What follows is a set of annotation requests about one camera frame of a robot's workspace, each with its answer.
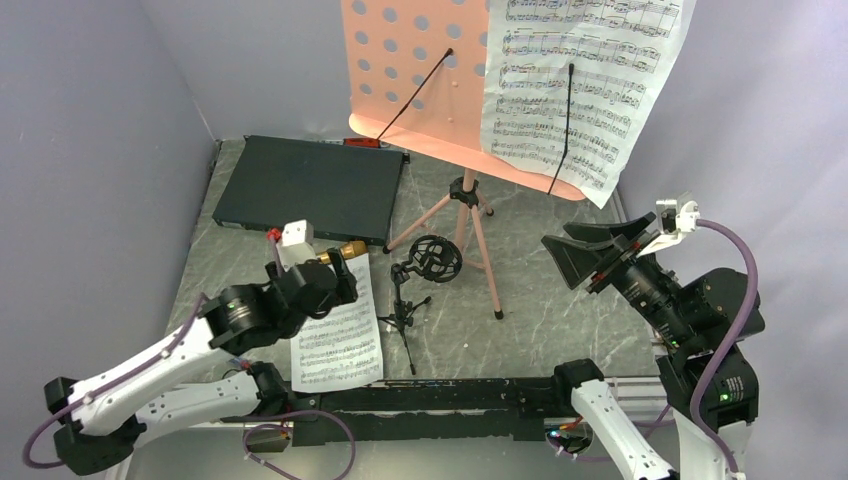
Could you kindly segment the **gold microphone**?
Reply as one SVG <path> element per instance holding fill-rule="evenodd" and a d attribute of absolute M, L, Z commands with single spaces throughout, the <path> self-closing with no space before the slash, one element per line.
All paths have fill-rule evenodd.
<path fill-rule="evenodd" d="M 358 256 L 364 255 L 368 253 L 368 247 L 366 243 L 362 240 L 352 240 L 346 242 L 342 245 L 330 247 L 325 251 L 320 252 L 317 255 L 317 259 L 323 264 L 331 263 L 331 252 L 337 252 L 340 254 L 345 260 L 353 259 Z"/>

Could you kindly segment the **printed sheet music page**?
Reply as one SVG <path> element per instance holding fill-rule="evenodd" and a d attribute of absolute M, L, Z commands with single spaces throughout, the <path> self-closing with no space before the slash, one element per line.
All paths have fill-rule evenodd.
<path fill-rule="evenodd" d="M 347 261 L 358 300 L 309 319 L 291 345 L 291 382 L 299 393 L 327 393 L 383 378 L 383 353 L 371 281 L 370 256 Z"/>

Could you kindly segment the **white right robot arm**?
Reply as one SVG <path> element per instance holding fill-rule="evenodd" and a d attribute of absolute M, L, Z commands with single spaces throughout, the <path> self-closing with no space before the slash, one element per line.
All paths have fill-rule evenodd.
<path fill-rule="evenodd" d="M 557 366 L 551 401 L 557 411 L 585 423 L 626 479 L 741 479 L 743 458 L 759 408 L 759 382 L 739 349 L 764 329 L 758 270 L 737 235 L 730 240 L 745 268 L 713 269 L 687 285 L 657 261 L 658 251 L 704 227 L 688 202 L 619 224 L 569 223 L 542 245 L 570 288 L 590 293 L 615 289 L 659 337 L 657 359 L 666 410 L 679 440 L 678 465 L 664 460 L 646 431 L 620 406 L 600 368 L 589 359 Z"/>

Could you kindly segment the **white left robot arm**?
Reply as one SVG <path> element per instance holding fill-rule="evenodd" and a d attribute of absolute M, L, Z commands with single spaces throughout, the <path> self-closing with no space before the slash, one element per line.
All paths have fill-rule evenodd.
<path fill-rule="evenodd" d="M 281 267 L 265 283 L 233 285 L 200 296 L 175 332 L 118 366 L 85 380 L 58 377 L 44 387 L 57 428 L 57 461 L 86 476 L 107 470 L 160 436 L 227 418 L 272 420 L 286 413 L 279 371 L 258 362 L 220 381 L 188 378 L 219 363 L 295 337 L 309 320 L 355 302 L 357 280 L 340 251 L 326 263 Z"/>

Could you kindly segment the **pink perforated music stand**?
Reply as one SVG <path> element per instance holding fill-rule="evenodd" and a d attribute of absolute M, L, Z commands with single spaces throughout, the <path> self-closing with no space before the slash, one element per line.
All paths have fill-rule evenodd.
<path fill-rule="evenodd" d="M 480 127 L 490 2 L 344 1 L 352 131 L 463 168 L 454 244 L 473 231 L 496 319 L 503 309 L 481 217 L 492 212 L 481 174 L 559 198 L 581 200 L 574 186 L 519 170 L 483 151 Z"/>

